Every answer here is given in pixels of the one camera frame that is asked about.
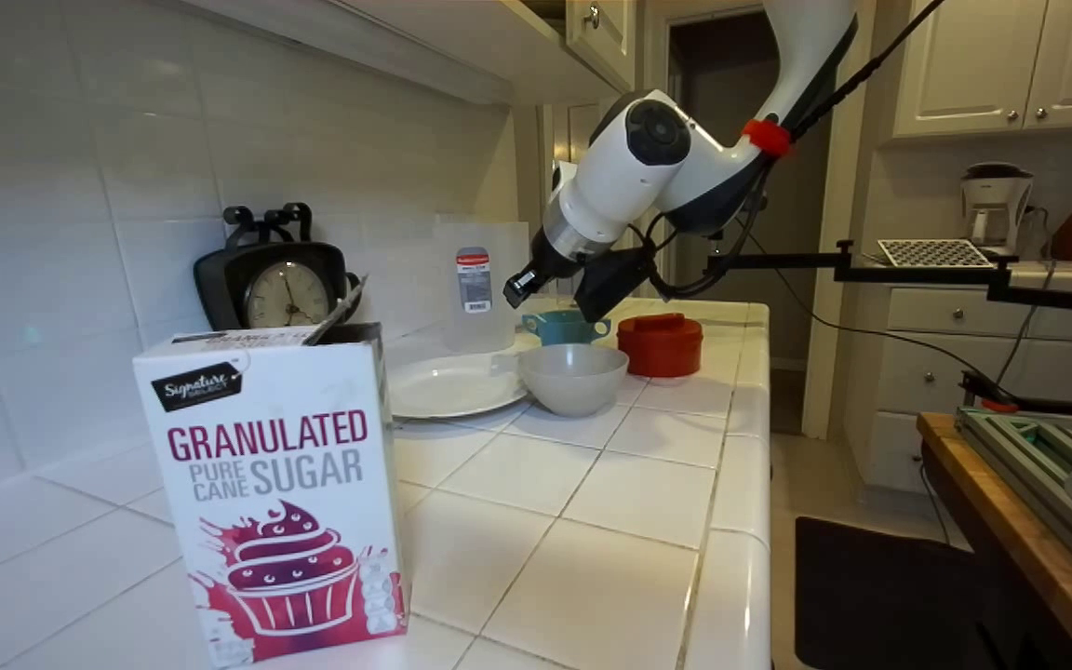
red lid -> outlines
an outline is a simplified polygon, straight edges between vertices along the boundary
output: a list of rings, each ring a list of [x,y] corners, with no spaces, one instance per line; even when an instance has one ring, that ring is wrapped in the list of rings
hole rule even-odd
[[[632,318],[619,322],[619,349],[632,377],[691,377],[700,370],[700,322],[684,314]]]

white wall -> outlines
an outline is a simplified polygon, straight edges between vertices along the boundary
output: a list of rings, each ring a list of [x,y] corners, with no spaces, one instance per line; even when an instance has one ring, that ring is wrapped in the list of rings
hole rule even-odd
[[[0,0],[0,480],[142,442],[132,356],[203,332],[220,207],[310,202],[391,332],[446,300],[433,217],[514,217],[510,117],[174,0]]]

white cabinet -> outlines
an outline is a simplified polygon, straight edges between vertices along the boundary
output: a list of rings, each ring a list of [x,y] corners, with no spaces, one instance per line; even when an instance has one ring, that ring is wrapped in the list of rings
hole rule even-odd
[[[890,33],[926,0],[882,4]],[[1072,128],[1072,0],[942,4],[902,47],[897,136]]]
[[[964,361],[1028,399],[1072,401],[1072,314],[985,300],[982,290],[879,290],[882,332],[850,361],[845,439],[873,487],[925,492],[917,412],[964,401]]]
[[[636,87],[636,0],[189,4],[469,103],[607,100]]]

bowl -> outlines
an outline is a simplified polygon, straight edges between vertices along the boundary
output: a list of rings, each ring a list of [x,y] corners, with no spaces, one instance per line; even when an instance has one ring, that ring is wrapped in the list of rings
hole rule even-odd
[[[628,356],[595,344],[559,344],[520,353],[520,383],[550,412],[583,418],[613,401]]]

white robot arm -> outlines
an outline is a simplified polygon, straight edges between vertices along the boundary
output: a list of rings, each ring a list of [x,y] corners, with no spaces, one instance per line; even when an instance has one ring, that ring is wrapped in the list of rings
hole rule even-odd
[[[659,88],[613,103],[581,169],[550,192],[530,269],[508,278],[510,304],[607,252],[622,226],[647,212],[709,233],[762,186],[788,136],[812,121],[818,87],[855,31],[851,0],[762,0],[762,10],[783,69],[752,130],[727,150]]]

